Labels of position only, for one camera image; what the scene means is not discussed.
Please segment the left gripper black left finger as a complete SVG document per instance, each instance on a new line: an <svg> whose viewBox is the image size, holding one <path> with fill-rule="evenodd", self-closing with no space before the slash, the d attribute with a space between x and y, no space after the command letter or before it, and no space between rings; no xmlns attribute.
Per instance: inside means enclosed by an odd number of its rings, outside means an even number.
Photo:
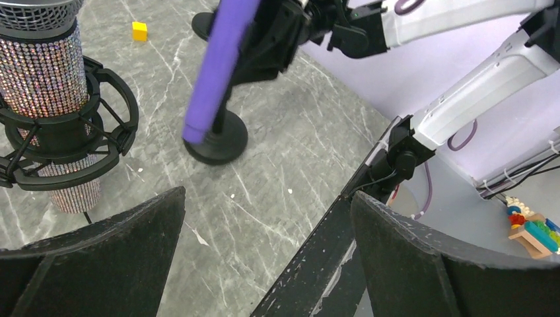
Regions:
<svg viewBox="0 0 560 317"><path fill-rule="evenodd" d="M83 228L1 251L2 316L155 316L185 211L172 188Z"/></svg>

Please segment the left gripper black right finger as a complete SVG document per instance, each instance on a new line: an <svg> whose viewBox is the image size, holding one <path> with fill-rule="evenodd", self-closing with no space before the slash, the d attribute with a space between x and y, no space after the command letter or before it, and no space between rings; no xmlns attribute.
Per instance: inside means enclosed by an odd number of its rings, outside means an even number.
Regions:
<svg viewBox="0 0 560 317"><path fill-rule="evenodd" d="M458 240L364 192L351 202L375 316L558 316L559 264Z"/></svg>

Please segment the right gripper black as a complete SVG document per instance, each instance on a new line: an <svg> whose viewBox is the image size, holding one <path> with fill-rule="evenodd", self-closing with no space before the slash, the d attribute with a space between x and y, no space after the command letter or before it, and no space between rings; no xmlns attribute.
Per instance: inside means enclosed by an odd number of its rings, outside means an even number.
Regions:
<svg viewBox="0 0 560 317"><path fill-rule="evenodd" d="M302 44L309 41L320 45L324 36L331 32L336 24L345 20L348 1L318 0L308 1L304 8Z"/></svg>

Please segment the black round-base clip mic stand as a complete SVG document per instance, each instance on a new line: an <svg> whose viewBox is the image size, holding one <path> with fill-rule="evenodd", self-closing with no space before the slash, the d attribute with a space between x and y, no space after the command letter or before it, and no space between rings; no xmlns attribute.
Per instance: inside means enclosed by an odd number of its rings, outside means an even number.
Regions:
<svg viewBox="0 0 560 317"><path fill-rule="evenodd" d="M298 1L259 1L240 48L236 68L223 97L213 127L202 143L184 145L189 154L208 165L236 160L248 144L248 130L242 119L227 109L237 85L273 81L287 70L299 45L304 9Z"/></svg>

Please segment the purple toy microphone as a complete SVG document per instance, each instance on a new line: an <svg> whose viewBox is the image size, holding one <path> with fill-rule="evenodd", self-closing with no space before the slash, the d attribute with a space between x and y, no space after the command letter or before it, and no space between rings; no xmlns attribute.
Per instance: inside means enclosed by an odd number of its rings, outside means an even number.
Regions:
<svg viewBox="0 0 560 317"><path fill-rule="evenodd" d="M259 5L259 1L250 0L220 2L184 118L184 141L202 143L213 127Z"/></svg>

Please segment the black shock mount tripod stand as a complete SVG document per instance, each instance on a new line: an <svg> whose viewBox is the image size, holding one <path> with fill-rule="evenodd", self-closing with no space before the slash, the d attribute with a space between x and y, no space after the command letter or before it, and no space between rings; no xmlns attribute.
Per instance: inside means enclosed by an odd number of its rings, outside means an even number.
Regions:
<svg viewBox="0 0 560 317"><path fill-rule="evenodd" d="M101 196L100 177L130 150L139 124L137 100L124 80L83 58L88 100L78 111L32 119L1 101L1 124L13 151L1 157L1 186L49 192L69 214L86 214Z"/></svg>

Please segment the glitter silver toy microphone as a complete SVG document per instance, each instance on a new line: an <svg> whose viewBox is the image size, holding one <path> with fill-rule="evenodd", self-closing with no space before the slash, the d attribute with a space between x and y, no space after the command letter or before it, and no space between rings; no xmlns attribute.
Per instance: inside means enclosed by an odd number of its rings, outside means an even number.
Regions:
<svg viewBox="0 0 560 317"><path fill-rule="evenodd" d="M1 96L16 114L50 118L89 100L77 14L82 1L1 2Z"/></svg>

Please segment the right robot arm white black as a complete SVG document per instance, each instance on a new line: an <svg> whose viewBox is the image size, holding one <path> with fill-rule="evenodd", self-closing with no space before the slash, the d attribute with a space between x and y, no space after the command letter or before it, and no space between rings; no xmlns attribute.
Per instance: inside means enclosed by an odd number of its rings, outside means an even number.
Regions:
<svg viewBox="0 0 560 317"><path fill-rule="evenodd" d="M522 15L429 36L374 57L351 59L325 45L304 51L387 118L412 114L473 70L511 35ZM547 147L559 126L559 75L513 94L456 136L473 138L459 151L437 155L473 182L494 182Z"/></svg>

